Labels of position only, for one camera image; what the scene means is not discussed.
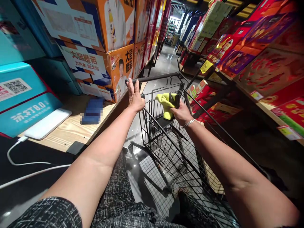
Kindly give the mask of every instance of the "white cable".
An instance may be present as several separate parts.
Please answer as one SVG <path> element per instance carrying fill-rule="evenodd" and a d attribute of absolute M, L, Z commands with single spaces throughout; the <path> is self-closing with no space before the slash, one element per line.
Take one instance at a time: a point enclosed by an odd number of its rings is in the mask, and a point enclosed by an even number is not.
<path fill-rule="evenodd" d="M 63 168 L 63 167 L 69 167 L 69 166 L 70 166 L 70 165 L 61 165 L 61 166 L 55 166 L 55 167 L 51 167 L 51 168 L 44 169 L 44 170 L 41 170 L 41 171 L 38 171 L 38 172 L 35 172 L 35 173 L 32 173 L 32 174 L 29 174 L 29 175 L 20 177 L 20 178 L 18 178 L 18 179 L 13 180 L 13 181 L 7 182 L 7 183 L 5 183 L 5 184 L 3 184 L 3 185 L 0 185 L 0 189 L 5 188 L 5 187 L 7 187 L 7 186 L 9 186 L 9 185 L 12 185 L 12 184 L 14 184 L 14 183 L 17 183 L 17 182 L 19 182 L 19 181 L 22 181 L 22 180 L 24 180 L 24 179 L 27 179 L 27 178 L 32 177 L 32 176 L 35 176 L 35 175 L 40 174 L 40 173 L 44 173 L 44 172 L 49 171 L 49 170 L 52 170 L 52 169 Z"/>
<path fill-rule="evenodd" d="M 21 165 L 31 165 L 31 164 L 48 164 L 48 165 L 53 165 L 52 163 L 49 162 L 30 162 L 30 163 L 23 163 L 23 164 L 16 164 L 13 162 L 13 160 L 10 158 L 10 152 L 11 150 L 17 146 L 19 143 L 24 142 L 25 140 L 27 140 L 28 137 L 26 136 L 22 136 L 21 138 L 18 139 L 18 141 L 7 151 L 7 158 L 9 160 L 9 162 L 14 165 L 14 166 L 21 166 Z"/>

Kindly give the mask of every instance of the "power bank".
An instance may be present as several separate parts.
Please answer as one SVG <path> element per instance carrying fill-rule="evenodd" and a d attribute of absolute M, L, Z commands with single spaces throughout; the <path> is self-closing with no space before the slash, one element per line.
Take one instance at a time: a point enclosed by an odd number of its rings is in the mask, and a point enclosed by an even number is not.
<path fill-rule="evenodd" d="M 24 136 L 36 140 L 42 140 L 63 121 L 65 121 L 71 114 L 71 111 L 62 108 L 56 109 L 38 123 L 27 129 L 24 132 Z"/>

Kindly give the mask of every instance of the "silver bracelet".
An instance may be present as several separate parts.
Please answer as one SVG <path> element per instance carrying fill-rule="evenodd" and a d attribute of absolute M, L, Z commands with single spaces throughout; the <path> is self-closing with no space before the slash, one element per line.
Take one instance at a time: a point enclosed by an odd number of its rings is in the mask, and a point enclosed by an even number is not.
<path fill-rule="evenodd" d="M 183 128 L 185 128 L 186 126 L 188 126 L 189 124 L 191 124 L 193 121 L 195 121 L 195 119 L 190 120 L 188 123 L 186 123 Z"/>

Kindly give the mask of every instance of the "human hand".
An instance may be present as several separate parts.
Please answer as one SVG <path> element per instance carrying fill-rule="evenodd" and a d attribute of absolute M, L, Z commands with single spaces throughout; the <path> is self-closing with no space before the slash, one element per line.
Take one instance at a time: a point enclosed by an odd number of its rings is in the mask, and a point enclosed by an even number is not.
<path fill-rule="evenodd" d="M 193 119 L 187 105 L 185 105 L 185 103 L 182 102 L 182 100 L 180 100 L 179 109 L 171 108 L 170 110 L 172 111 L 175 119 L 181 126 L 184 126 L 186 123 L 188 123 L 190 120 Z"/>
<path fill-rule="evenodd" d="M 127 82 L 127 86 L 129 92 L 129 107 L 136 112 L 141 111 L 146 105 L 146 100 L 140 97 L 139 81 L 136 80 L 134 87 L 132 83 L 132 79 L 129 78 L 129 81 Z"/>

